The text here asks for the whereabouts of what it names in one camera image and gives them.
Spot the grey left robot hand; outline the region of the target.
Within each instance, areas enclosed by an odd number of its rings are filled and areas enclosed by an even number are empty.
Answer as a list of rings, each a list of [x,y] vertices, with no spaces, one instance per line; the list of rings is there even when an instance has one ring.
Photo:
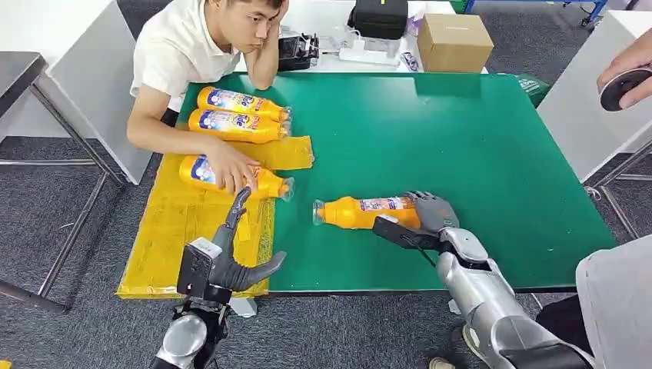
[[[224,224],[220,225],[212,239],[212,243],[222,249],[213,260],[213,267],[208,281],[230,291],[242,292],[252,285],[269,278],[279,270],[287,257],[287,253],[279,251],[269,261],[255,267],[239,264],[234,257],[234,239],[241,216],[246,213],[245,202],[251,195],[250,186],[245,186],[236,195],[229,209]]]

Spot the person's left hand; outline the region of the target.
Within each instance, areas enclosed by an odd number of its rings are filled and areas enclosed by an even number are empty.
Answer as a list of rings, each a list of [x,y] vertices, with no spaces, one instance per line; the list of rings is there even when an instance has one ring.
[[[282,0],[278,10],[275,10],[274,14],[268,17],[268,30],[278,31],[281,25],[281,20],[286,15],[289,8],[289,0]]]

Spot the person's right hand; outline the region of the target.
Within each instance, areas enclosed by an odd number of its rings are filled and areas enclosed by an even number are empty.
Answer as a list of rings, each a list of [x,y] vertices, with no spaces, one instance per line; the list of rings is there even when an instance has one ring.
[[[205,150],[208,163],[215,174],[216,185],[229,194],[237,194],[245,186],[258,186],[254,168],[260,164],[243,155],[223,141],[210,144]]]

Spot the bystander's hand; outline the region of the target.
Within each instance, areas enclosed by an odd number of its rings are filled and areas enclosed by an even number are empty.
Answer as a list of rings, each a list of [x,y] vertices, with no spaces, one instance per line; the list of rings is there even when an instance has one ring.
[[[651,29],[614,58],[597,87],[606,111],[625,110],[651,96]]]

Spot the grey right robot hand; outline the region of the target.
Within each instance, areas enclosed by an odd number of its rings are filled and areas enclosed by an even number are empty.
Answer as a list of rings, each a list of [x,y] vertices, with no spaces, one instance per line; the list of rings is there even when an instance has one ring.
[[[451,204],[443,198],[427,191],[408,191],[405,195],[414,204],[422,231],[438,234],[444,228],[460,226]]]

